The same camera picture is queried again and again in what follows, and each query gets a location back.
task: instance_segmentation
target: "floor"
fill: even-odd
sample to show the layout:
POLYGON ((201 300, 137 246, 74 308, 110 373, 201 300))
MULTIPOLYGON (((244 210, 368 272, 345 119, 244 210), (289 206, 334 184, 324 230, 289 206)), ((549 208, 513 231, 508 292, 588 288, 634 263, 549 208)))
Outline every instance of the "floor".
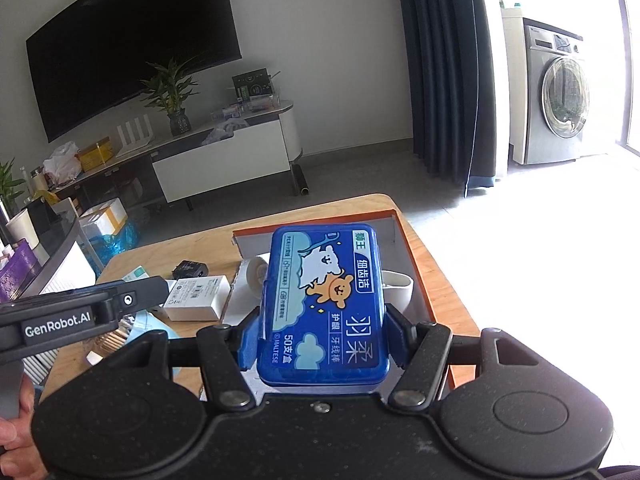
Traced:
POLYGON ((640 171, 612 155, 512 167, 461 198, 410 141, 307 157, 308 196, 288 174, 216 190, 151 215, 143 244, 380 192, 414 226, 480 327, 497 326, 596 393, 614 415, 603 465, 640 465, 640 171))

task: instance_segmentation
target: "plant pot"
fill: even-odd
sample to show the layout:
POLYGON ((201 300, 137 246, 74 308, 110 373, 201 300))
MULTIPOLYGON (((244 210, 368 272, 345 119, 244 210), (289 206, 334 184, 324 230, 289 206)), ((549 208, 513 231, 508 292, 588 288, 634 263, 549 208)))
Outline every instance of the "plant pot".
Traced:
POLYGON ((167 115, 169 117, 169 127, 171 128, 172 136, 176 137, 191 131, 191 123, 184 113, 184 108, 180 108, 180 111, 167 115))

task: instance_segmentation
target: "wooden table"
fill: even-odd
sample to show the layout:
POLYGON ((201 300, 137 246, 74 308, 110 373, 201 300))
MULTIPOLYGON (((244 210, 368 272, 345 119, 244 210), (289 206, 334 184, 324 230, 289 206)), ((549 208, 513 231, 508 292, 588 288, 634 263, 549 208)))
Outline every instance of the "wooden table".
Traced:
MULTIPOLYGON (((479 335, 478 327, 469 316, 465 306, 436 264, 431 253, 418 238, 418 235, 402 213, 400 213, 398 206, 391 198, 382 194, 349 198, 338 202, 297 209, 140 247, 115 256, 106 266, 98 281, 102 283, 120 280, 137 266, 144 267, 151 276, 158 275, 170 278, 172 270, 178 263, 182 260, 193 260, 207 264, 209 273, 212 275, 226 274, 229 282, 231 282, 238 271, 241 261, 238 248, 232 243, 233 232, 238 229, 388 211, 391 209, 395 209, 399 213, 402 228, 409 241, 414 259, 418 264, 420 278, 425 285, 431 303, 431 319, 449 326, 455 334, 479 335)), ((168 321, 167 324, 180 336, 192 337, 200 328, 209 323, 168 321)), ((87 370, 88 367, 81 343, 61 349, 47 381, 44 396, 50 395, 87 370)), ((474 378, 475 371, 473 366, 452 368, 452 386, 459 386, 474 378)), ((183 369, 176 381, 196 394, 202 384, 200 372, 195 368, 183 369)))

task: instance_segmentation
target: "human hand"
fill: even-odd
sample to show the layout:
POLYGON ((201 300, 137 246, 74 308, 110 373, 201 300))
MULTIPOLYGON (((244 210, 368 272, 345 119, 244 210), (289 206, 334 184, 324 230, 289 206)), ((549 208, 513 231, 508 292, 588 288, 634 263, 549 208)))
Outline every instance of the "human hand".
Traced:
POLYGON ((6 449, 6 453, 0 455, 0 470, 16 480, 43 480, 47 476, 31 437, 34 396, 33 383, 23 375, 18 418, 9 421, 0 418, 0 446, 6 449))

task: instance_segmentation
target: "potted plant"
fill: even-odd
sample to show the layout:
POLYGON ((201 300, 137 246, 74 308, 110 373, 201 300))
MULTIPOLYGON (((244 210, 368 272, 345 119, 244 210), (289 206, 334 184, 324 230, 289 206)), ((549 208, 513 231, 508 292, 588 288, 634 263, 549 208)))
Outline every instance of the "potted plant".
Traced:
POLYGON ((11 216, 16 213, 15 199, 24 193, 24 190, 15 190, 16 187, 24 184, 24 179, 16 178, 14 180, 12 175, 14 160, 15 157, 6 164, 0 163, 0 198, 2 199, 2 203, 4 203, 7 212, 11 216))
POLYGON ((185 76, 182 68, 190 60, 178 63, 171 58, 167 66, 158 63, 147 63, 155 68, 158 73, 151 79, 140 80, 146 89, 145 101, 149 101, 145 107, 156 107, 165 110, 169 116, 169 126, 174 136, 185 134, 191 130, 189 118, 184 113, 182 103, 187 97, 198 92, 194 92, 194 86, 198 83, 193 81, 193 77, 185 76))

